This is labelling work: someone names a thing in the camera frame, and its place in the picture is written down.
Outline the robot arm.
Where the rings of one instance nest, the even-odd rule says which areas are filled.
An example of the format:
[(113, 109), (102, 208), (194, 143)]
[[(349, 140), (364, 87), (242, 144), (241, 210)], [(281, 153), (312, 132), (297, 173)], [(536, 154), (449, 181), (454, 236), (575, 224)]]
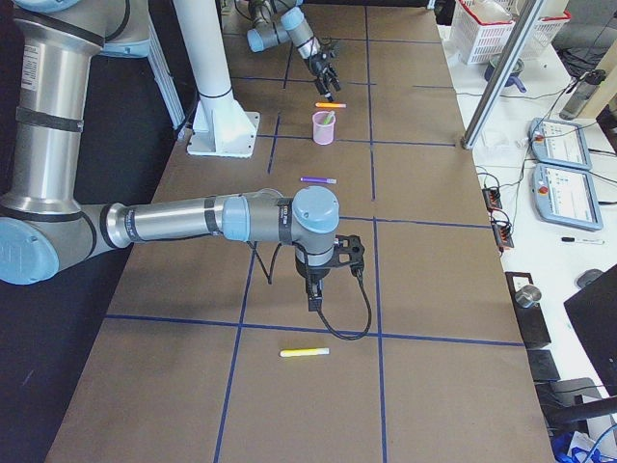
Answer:
[(1, 278), (30, 285), (132, 243), (221, 235), (249, 245), (292, 246), (318, 311), (323, 279), (340, 266), (335, 194), (322, 186), (291, 198), (272, 189), (162, 204), (81, 205), (73, 197), (93, 56), (145, 56), (144, 1), (17, 1), (25, 39), (13, 182), (1, 199)]
[(249, 1), (248, 19), (253, 27), (247, 41), (254, 53), (291, 42), (298, 51), (320, 95), (334, 101), (332, 89), (340, 90), (338, 74), (332, 59), (337, 54), (337, 41), (319, 39), (301, 10), (302, 1)]

